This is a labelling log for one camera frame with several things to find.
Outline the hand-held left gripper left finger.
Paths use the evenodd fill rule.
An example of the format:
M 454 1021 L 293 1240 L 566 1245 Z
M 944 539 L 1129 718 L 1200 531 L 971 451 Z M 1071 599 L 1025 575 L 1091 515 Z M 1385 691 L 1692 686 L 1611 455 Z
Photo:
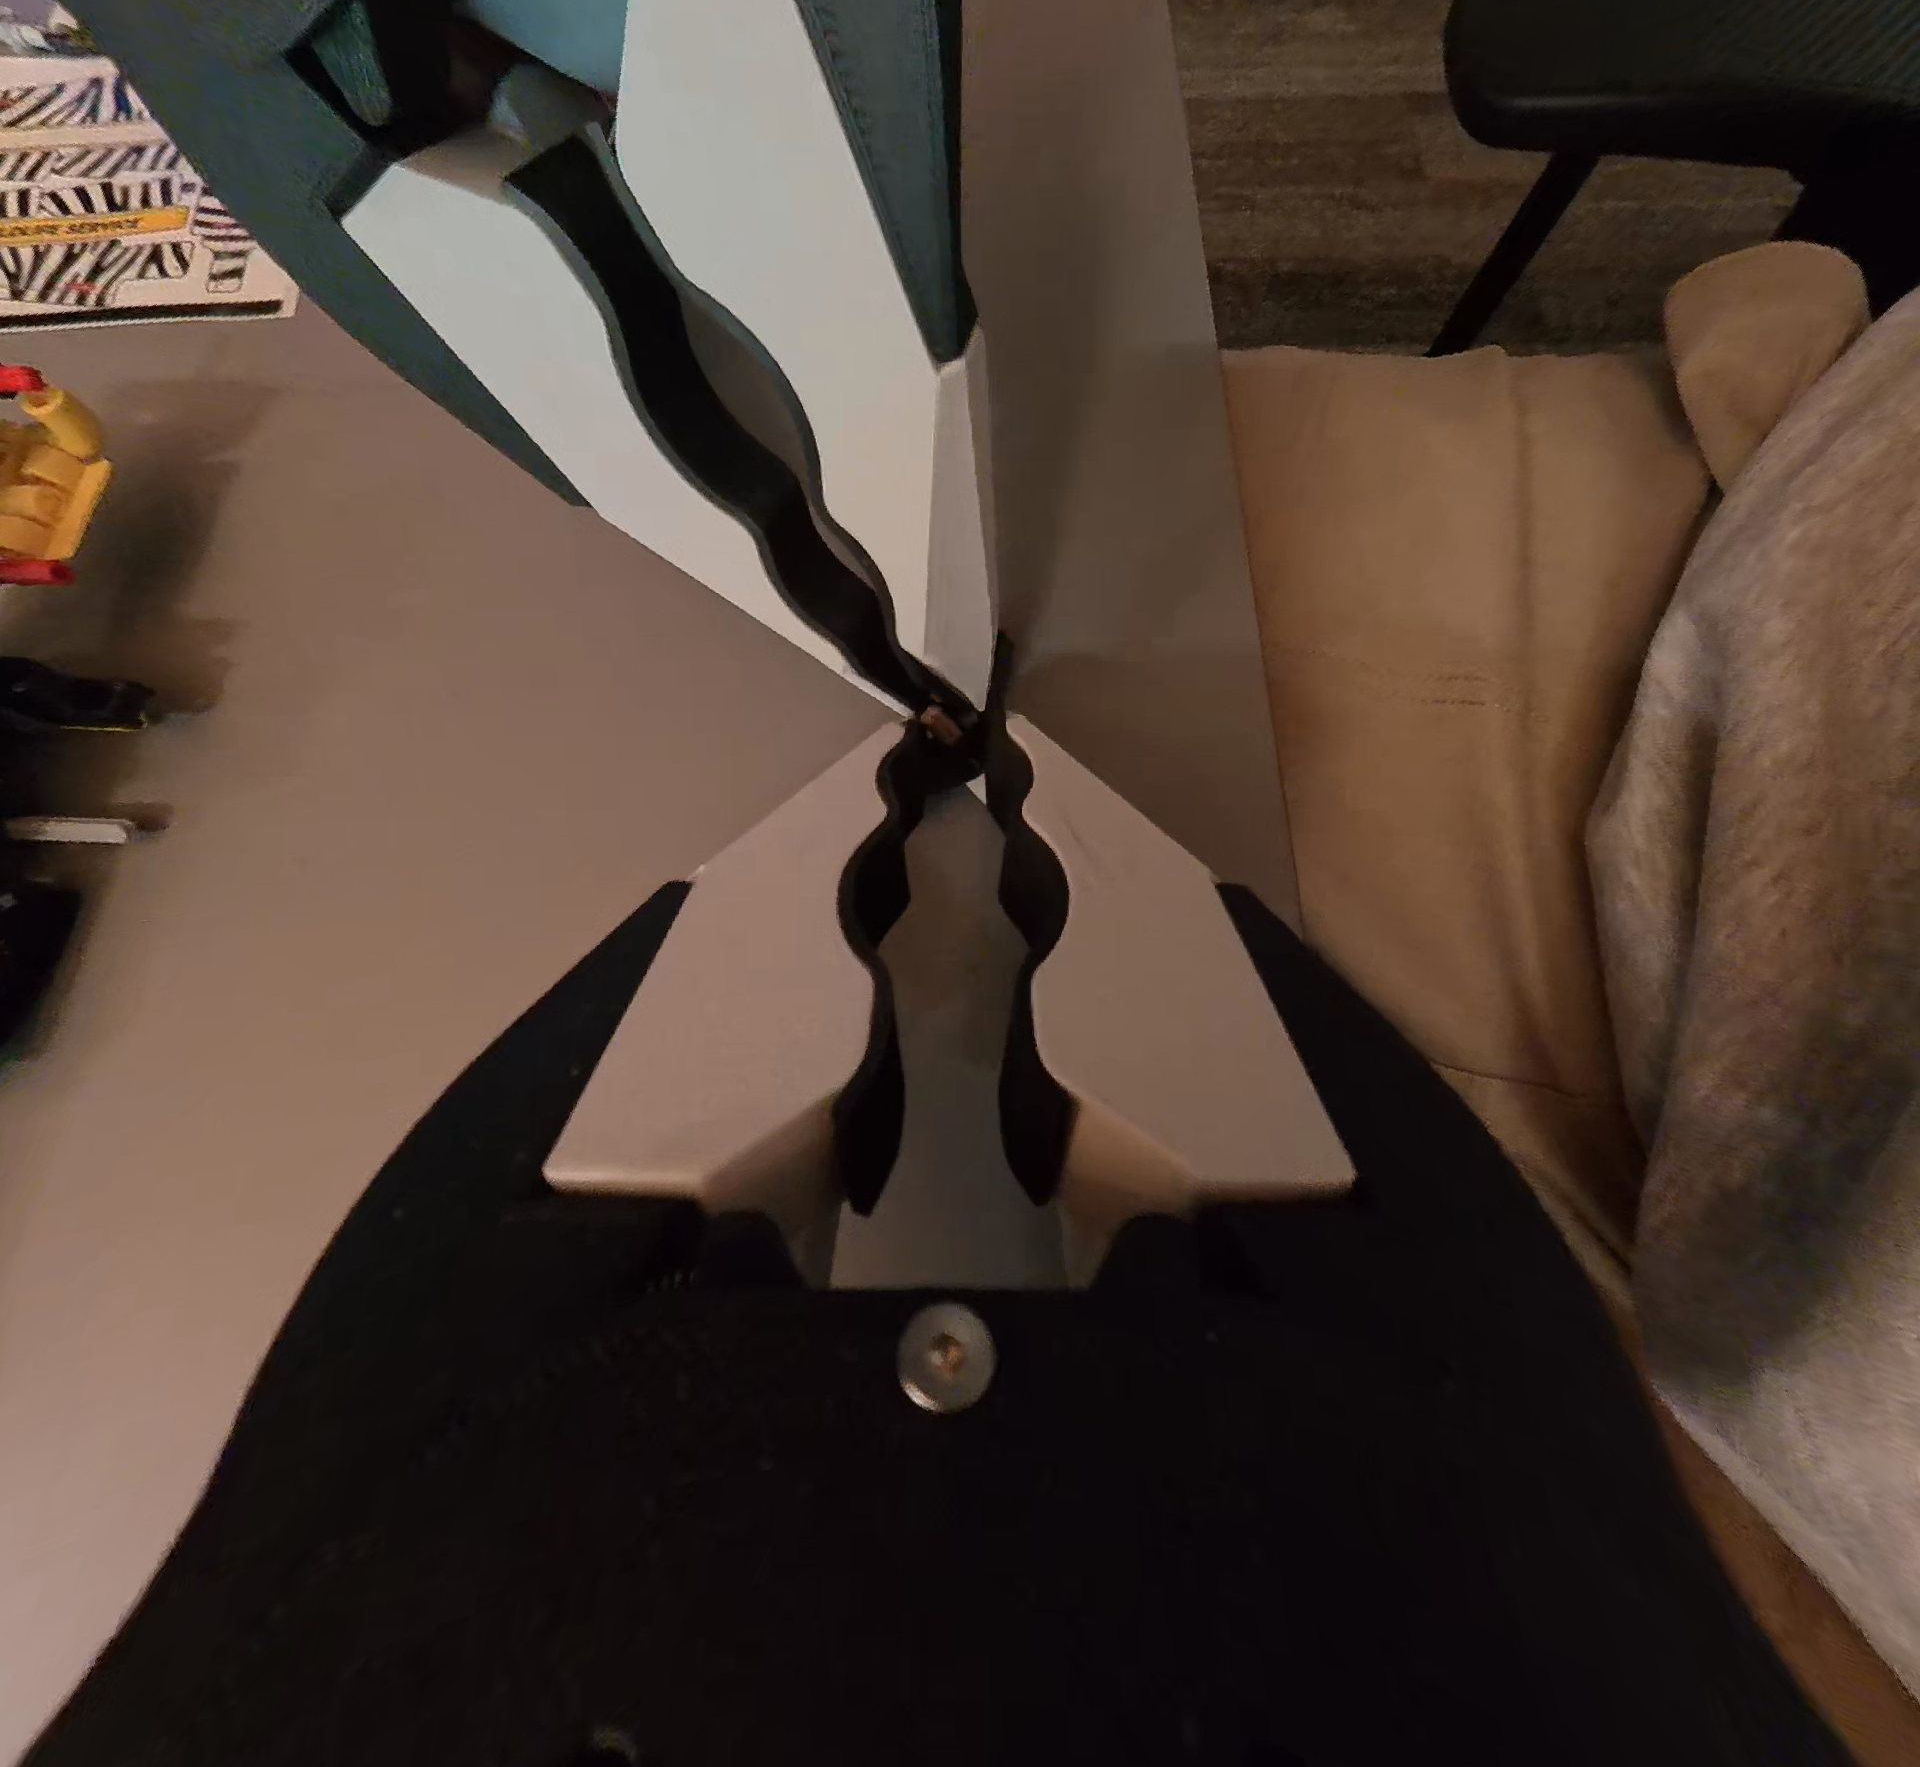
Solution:
M 836 1104 L 876 1021 L 876 943 L 849 939 L 841 883 L 893 825 L 888 761 L 933 750 L 920 724 L 872 731 L 687 879 L 545 1152 L 553 1192 L 752 1212 L 826 1283 L 855 1192 Z

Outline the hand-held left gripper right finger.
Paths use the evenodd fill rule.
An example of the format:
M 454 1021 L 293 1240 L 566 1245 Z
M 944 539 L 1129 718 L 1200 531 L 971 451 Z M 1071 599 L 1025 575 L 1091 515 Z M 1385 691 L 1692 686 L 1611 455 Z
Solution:
M 1023 959 L 1000 1151 L 1088 1286 L 1139 1219 L 1345 1198 L 1355 1169 L 1212 868 L 1025 720 L 986 737 Z

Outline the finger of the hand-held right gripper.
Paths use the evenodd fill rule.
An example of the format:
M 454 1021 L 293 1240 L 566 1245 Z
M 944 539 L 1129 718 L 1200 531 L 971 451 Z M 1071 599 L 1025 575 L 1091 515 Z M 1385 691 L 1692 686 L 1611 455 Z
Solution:
M 924 347 L 795 0 L 629 0 L 616 169 L 769 361 L 808 519 L 893 647 L 986 704 L 1000 622 L 988 347 Z
M 388 165 L 341 227 L 606 525 L 899 713 L 947 708 L 825 513 L 792 387 L 671 264 L 606 124 L 549 146 L 472 129 Z

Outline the black lego beam assembly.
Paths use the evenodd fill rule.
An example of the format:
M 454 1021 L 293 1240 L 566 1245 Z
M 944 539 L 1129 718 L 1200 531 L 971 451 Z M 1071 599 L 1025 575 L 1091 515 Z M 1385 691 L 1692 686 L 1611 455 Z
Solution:
M 953 791 L 984 781 L 988 727 L 986 701 L 969 701 L 961 688 L 936 680 L 924 706 L 906 727 L 906 772 L 924 791 Z

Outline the zebra striped paper sheet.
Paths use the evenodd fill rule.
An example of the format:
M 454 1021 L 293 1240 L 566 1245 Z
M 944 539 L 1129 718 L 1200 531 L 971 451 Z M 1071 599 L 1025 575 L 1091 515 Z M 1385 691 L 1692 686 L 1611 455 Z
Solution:
M 3 0 L 3 330 L 260 323 L 296 283 L 53 0 Z

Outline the black office chair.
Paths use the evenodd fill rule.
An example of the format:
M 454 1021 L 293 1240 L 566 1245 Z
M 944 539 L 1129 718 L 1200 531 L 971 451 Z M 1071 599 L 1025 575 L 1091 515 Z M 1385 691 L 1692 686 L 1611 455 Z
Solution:
M 1882 317 L 1916 290 L 1916 0 L 1451 0 L 1464 138 L 1540 154 L 1428 357 L 1473 347 L 1601 161 L 1779 171 L 1779 242 L 1829 246 Z

